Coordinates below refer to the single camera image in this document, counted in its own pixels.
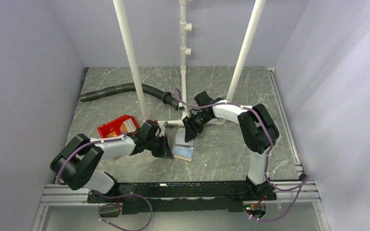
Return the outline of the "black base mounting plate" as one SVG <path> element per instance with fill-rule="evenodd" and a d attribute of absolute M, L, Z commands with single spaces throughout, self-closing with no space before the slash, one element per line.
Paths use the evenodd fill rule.
<path fill-rule="evenodd" d="M 90 204 L 115 204 L 117 196 L 124 215 L 153 212 L 242 212 L 250 202 L 274 201 L 275 189 L 267 183 L 255 186 L 249 179 L 231 181 L 120 183 L 118 189 L 100 196 L 89 191 Z"/>

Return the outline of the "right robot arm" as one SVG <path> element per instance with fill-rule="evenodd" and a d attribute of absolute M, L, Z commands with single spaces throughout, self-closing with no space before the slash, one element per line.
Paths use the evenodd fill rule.
<path fill-rule="evenodd" d="M 239 125 L 245 145 L 251 152 L 246 193 L 252 200 L 264 195 L 269 187 L 268 168 L 271 150 L 279 138 L 279 130 L 263 104 L 245 106 L 223 98 L 211 98 L 207 92 L 195 98 L 197 105 L 189 105 L 191 114 L 182 122 L 185 142 L 202 133 L 204 125 L 214 119 L 224 119 Z"/>

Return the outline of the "red plastic bin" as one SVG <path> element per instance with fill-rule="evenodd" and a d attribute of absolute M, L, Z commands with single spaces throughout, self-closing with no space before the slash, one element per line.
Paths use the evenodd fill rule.
<path fill-rule="evenodd" d="M 119 128 L 122 122 L 128 118 L 135 119 L 135 117 L 132 115 L 121 115 L 118 118 L 97 127 L 97 131 L 100 137 L 101 138 L 112 138 L 112 137 L 117 137 L 118 135 L 123 133 L 120 131 Z"/>

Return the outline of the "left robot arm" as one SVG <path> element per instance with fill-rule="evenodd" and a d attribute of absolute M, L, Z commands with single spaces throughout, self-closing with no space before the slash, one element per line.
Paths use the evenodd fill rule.
<path fill-rule="evenodd" d="M 93 190 L 107 202 L 119 196 L 120 184 L 112 175 L 98 171 L 98 164 L 106 159 L 132 156 L 150 151 L 156 158 L 172 159 L 168 137 L 153 120 L 145 121 L 134 132 L 91 139 L 84 134 L 76 135 L 53 159 L 50 169 L 56 174 L 55 183 L 67 185 L 72 190 Z"/>

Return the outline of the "white PVC pipe frame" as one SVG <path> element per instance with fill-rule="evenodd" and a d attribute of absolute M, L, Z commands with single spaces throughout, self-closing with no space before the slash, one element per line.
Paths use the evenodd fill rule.
<path fill-rule="evenodd" d="M 191 48 L 186 46 L 186 35 L 188 32 L 191 32 L 193 27 L 191 23 L 188 23 L 186 20 L 186 4 L 188 1 L 181 0 L 179 1 L 180 5 L 180 34 L 181 34 L 181 46 L 180 46 L 180 74 L 181 74 L 181 89 L 182 89 L 182 100 L 185 102 L 187 101 L 187 92 L 186 92 L 186 57 L 190 56 L 192 53 Z M 238 85 L 238 81 L 246 62 L 257 26 L 259 24 L 259 20 L 261 18 L 265 0 L 256 0 L 251 12 L 251 16 L 249 19 L 248 27 L 244 36 L 244 40 L 242 42 L 241 50 L 238 56 L 237 64 L 231 79 L 231 83 L 228 89 L 226 99 L 228 101 L 232 101 L 234 93 L 236 91 L 236 87 Z M 138 65 L 135 57 L 135 52 L 133 48 L 132 37 L 130 33 L 130 28 L 128 24 L 128 18 L 126 14 L 126 9 L 124 6 L 124 1 L 122 0 L 114 0 L 113 1 L 114 9 L 116 12 L 120 32 L 123 39 L 124 48 L 126 51 L 126 55 L 129 62 L 129 67 L 132 74 L 132 79 L 134 82 L 138 103 L 140 105 L 140 109 L 142 112 L 143 120 L 149 119 L 148 116 L 148 109 L 146 107 L 144 92 L 142 88 L 141 79 L 139 76 Z"/>

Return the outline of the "aluminium extrusion rail frame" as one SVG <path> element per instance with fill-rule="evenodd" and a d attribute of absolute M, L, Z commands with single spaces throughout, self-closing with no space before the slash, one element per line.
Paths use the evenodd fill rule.
<path fill-rule="evenodd" d="M 251 220 L 255 221 L 268 221 L 268 218 L 264 216 L 264 206 L 267 203 L 276 203 L 282 205 L 283 203 L 288 204 L 288 210 L 291 210 L 295 203 L 311 203 L 315 211 L 317 218 L 317 225 L 320 230 L 329 230 L 329 225 L 325 217 L 325 213 L 321 204 L 320 195 L 315 182 L 309 181 L 304 173 L 300 161 L 296 161 L 296 168 L 299 170 L 299 178 L 293 181 L 275 181 L 269 186 L 273 187 L 276 192 L 277 199 L 274 201 L 257 201 L 255 203 L 250 202 L 243 207 L 243 212 L 249 213 Z M 51 208 L 68 208 L 77 206 L 95 206 L 98 208 L 98 217 L 100 221 L 106 222 L 107 217 L 114 217 L 117 214 L 122 213 L 122 206 L 120 199 L 122 196 L 116 197 L 118 201 L 115 204 L 90 204 L 87 202 L 88 189 L 79 189 L 73 191 L 67 189 L 64 186 L 55 184 L 49 184 L 45 187 L 42 202 L 39 205 L 37 215 L 32 229 L 35 231 L 41 231 L 45 227 L 47 220 L 47 214 Z"/>

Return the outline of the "white cards stack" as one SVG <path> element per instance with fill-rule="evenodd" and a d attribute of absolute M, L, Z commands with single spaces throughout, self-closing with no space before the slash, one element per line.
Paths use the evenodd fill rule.
<path fill-rule="evenodd" d="M 136 125 L 136 120 L 132 118 L 128 118 L 124 120 L 120 126 L 120 131 L 121 132 L 135 132 L 138 129 L 138 126 Z"/>

